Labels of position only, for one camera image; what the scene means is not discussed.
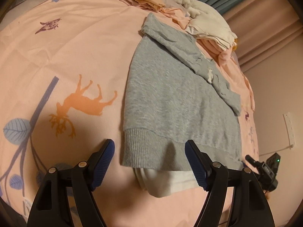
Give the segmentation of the white folded garment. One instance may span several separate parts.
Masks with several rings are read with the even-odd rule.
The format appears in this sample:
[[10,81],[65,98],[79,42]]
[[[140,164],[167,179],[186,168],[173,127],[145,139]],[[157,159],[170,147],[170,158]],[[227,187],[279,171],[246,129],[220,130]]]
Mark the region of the white folded garment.
[[186,32],[199,39],[213,40],[224,51],[237,46],[237,35],[213,7],[198,0],[190,0],[186,9],[191,16]]

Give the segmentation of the pink folded garment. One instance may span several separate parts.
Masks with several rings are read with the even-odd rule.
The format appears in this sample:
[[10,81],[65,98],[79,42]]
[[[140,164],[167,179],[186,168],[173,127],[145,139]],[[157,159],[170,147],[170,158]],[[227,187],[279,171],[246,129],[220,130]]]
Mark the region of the pink folded garment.
[[233,57],[233,47],[222,49],[214,40],[210,39],[197,39],[197,43],[204,48],[218,65],[223,66],[233,63],[238,66],[237,61]]

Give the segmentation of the pink printed duvet cover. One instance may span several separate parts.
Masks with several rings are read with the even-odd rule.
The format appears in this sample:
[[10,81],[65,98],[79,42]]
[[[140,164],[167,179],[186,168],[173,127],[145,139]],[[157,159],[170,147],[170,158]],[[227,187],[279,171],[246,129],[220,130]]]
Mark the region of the pink printed duvet cover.
[[192,226],[206,193],[163,198],[120,163],[124,93],[149,11],[119,0],[29,0],[1,24],[1,199],[27,219],[50,167],[68,169],[111,138],[95,200],[108,226]]

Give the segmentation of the grey sweatshirt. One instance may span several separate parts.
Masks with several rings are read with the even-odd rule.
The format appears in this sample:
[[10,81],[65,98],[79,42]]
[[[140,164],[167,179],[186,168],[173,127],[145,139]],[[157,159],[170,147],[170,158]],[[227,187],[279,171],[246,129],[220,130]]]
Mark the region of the grey sweatshirt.
[[147,15],[130,64],[122,164],[142,189],[165,197],[197,186],[184,146],[231,169],[241,167],[240,96],[195,39]]

